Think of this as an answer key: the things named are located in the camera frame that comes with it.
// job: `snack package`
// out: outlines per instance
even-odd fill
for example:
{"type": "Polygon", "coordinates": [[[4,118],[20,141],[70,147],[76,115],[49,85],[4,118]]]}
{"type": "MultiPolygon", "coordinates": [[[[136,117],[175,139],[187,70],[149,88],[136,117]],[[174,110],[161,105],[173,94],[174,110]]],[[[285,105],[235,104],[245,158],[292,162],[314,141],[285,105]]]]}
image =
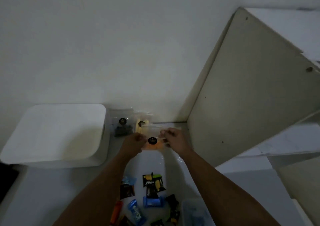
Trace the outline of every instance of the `snack package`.
{"type": "Polygon", "coordinates": [[[123,215],[120,219],[118,226],[135,226],[133,222],[131,222],[126,215],[123,215]]]}
{"type": "Polygon", "coordinates": [[[134,115],[136,118],[135,132],[142,133],[142,125],[148,125],[151,123],[152,114],[146,111],[135,111],[134,115]]]}
{"type": "Polygon", "coordinates": [[[150,184],[146,186],[146,197],[152,199],[158,199],[157,190],[154,184],[150,184]]]}
{"type": "Polygon", "coordinates": [[[143,179],[143,187],[147,185],[154,184],[154,181],[152,180],[153,173],[151,174],[143,174],[142,179],[143,179]]]}
{"type": "Polygon", "coordinates": [[[162,219],[159,219],[157,221],[150,223],[150,226],[165,226],[165,225],[163,224],[162,219]]]}
{"type": "Polygon", "coordinates": [[[141,126],[141,133],[146,135],[148,142],[146,142],[145,146],[142,150],[160,150],[165,146],[164,138],[159,138],[160,131],[166,130],[167,127],[159,126],[156,124],[148,124],[141,126]]]}
{"type": "Polygon", "coordinates": [[[131,185],[133,186],[137,181],[137,178],[131,177],[131,176],[124,176],[122,178],[122,184],[131,185]]]}
{"type": "Polygon", "coordinates": [[[115,137],[126,136],[134,132],[136,121],[133,109],[110,110],[110,115],[115,137]]]}
{"type": "Polygon", "coordinates": [[[123,198],[133,197],[134,194],[134,186],[133,185],[120,185],[120,200],[123,198]]]}
{"type": "Polygon", "coordinates": [[[128,209],[132,212],[134,220],[137,226],[141,226],[146,222],[146,218],[142,215],[140,208],[138,207],[137,200],[134,199],[128,204],[128,209]]]}
{"type": "Polygon", "coordinates": [[[157,199],[143,197],[143,207],[144,208],[162,208],[165,204],[162,196],[157,199]]]}
{"type": "Polygon", "coordinates": [[[176,226],[178,224],[179,217],[180,217],[180,212],[171,210],[170,217],[168,218],[167,222],[171,222],[174,224],[174,226],[176,226]]]}
{"type": "Polygon", "coordinates": [[[172,194],[170,196],[167,196],[165,198],[165,200],[169,203],[170,209],[172,211],[177,209],[177,206],[178,206],[179,202],[177,201],[177,199],[176,199],[174,194],[172,194]]]}
{"type": "Polygon", "coordinates": [[[110,219],[110,224],[111,225],[116,225],[118,217],[119,217],[119,214],[120,214],[120,211],[122,209],[122,206],[123,206],[123,202],[122,201],[118,201],[118,202],[115,203],[115,206],[114,206],[114,209],[113,209],[113,212],[112,212],[112,216],[111,216],[111,219],[110,219]]]}
{"type": "Polygon", "coordinates": [[[152,180],[154,181],[154,186],[157,192],[165,191],[166,189],[163,187],[162,176],[160,174],[154,174],[152,176],[152,180]]]}

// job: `white lid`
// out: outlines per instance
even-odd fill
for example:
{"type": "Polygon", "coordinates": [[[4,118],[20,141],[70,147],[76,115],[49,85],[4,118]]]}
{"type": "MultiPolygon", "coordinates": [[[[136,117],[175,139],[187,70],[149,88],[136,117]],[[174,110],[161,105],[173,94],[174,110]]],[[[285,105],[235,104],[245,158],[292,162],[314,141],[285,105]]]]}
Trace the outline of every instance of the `white lid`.
{"type": "Polygon", "coordinates": [[[101,104],[50,104],[29,108],[3,148],[6,164],[78,160],[100,145],[106,108],[101,104]]]}

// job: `black round sticker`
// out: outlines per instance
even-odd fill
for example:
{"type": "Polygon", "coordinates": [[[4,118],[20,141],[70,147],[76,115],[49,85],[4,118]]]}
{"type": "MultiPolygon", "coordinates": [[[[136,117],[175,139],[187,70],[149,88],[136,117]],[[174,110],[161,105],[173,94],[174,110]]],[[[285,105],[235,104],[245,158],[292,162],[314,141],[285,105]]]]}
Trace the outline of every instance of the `black round sticker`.
{"type": "Polygon", "coordinates": [[[127,123],[127,119],[125,119],[125,118],[120,118],[120,119],[119,119],[119,123],[120,123],[121,125],[125,125],[125,124],[127,123]]]}
{"type": "Polygon", "coordinates": [[[138,123],[139,127],[141,127],[142,123],[145,124],[144,121],[139,121],[139,123],[138,123]]]}
{"type": "Polygon", "coordinates": [[[154,137],[151,137],[151,138],[148,139],[148,142],[150,144],[152,144],[152,145],[155,145],[158,142],[158,140],[156,138],[154,138],[154,137]]]}

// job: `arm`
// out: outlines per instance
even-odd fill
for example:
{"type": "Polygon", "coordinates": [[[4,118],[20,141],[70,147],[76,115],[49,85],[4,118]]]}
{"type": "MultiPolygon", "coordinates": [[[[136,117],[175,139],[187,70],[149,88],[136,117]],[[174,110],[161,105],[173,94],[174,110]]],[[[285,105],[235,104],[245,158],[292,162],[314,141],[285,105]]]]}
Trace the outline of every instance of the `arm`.
{"type": "Polygon", "coordinates": [[[141,152],[146,138],[127,136],[119,153],[68,205],[53,226],[109,225],[127,163],[141,152]]]}
{"type": "Polygon", "coordinates": [[[250,194],[197,155],[180,130],[169,128],[161,135],[186,163],[216,225],[280,226],[250,194]]]}

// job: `clear plastic bag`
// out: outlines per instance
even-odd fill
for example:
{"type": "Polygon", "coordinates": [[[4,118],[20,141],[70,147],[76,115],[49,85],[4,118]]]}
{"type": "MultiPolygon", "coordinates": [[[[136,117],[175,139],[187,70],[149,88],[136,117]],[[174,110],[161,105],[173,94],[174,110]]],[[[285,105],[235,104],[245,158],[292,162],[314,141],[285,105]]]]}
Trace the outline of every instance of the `clear plastic bag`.
{"type": "Polygon", "coordinates": [[[134,116],[136,119],[135,132],[141,133],[142,125],[148,125],[152,122],[152,114],[146,111],[135,111],[134,116]]]}
{"type": "Polygon", "coordinates": [[[159,138],[160,131],[166,130],[167,127],[160,126],[157,124],[143,124],[141,126],[141,133],[146,135],[148,142],[146,142],[145,146],[142,150],[160,150],[163,149],[166,145],[166,141],[164,138],[159,138]]]}
{"type": "Polygon", "coordinates": [[[132,134],[136,118],[133,109],[110,110],[114,136],[121,137],[132,134]]]}

